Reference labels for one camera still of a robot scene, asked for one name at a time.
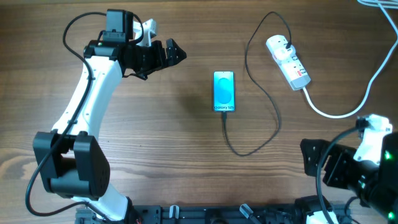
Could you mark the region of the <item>turquoise screen Galaxy smartphone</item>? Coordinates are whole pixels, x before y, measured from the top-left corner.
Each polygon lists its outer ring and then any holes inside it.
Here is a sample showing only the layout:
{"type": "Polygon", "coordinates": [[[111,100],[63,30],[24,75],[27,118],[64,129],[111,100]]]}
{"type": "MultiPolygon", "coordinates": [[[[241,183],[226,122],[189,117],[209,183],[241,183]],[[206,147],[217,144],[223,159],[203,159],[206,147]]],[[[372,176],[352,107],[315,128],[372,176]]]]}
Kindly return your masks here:
{"type": "Polygon", "coordinates": [[[215,71],[213,73],[213,110],[229,112],[235,109],[234,72],[215,71]]]}

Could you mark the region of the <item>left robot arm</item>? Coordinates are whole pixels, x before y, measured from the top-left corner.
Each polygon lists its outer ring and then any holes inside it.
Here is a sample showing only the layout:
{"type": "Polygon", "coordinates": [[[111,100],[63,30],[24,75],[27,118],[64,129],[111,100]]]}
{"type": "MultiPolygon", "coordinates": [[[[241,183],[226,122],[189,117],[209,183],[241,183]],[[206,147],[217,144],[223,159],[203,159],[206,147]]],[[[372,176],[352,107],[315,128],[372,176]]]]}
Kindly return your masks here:
{"type": "Polygon", "coordinates": [[[108,10],[105,18],[105,28],[78,56],[83,70],[68,106],[49,132],[35,135],[33,178],[48,193],[83,205],[96,223],[142,223],[131,199],[110,184],[110,165],[98,143],[101,123],[126,70],[146,80],[187,55],[173,39],[156,39],[153,19],[141,21],[120,9],[108,10]]]}

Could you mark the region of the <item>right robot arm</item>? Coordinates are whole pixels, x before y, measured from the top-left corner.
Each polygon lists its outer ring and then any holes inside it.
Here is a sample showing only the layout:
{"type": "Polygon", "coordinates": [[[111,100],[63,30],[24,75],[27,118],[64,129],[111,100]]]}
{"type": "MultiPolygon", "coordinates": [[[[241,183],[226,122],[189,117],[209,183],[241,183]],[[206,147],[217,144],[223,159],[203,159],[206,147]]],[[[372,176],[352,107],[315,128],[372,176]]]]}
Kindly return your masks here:
{"type": "Polygon", "coordinates": [[[380,164],[356,161],[352,147],[336,144],[326,163],[323,183],[353,191],[361,205],[397,223],[397,133],[383,137],[380,164]]]}

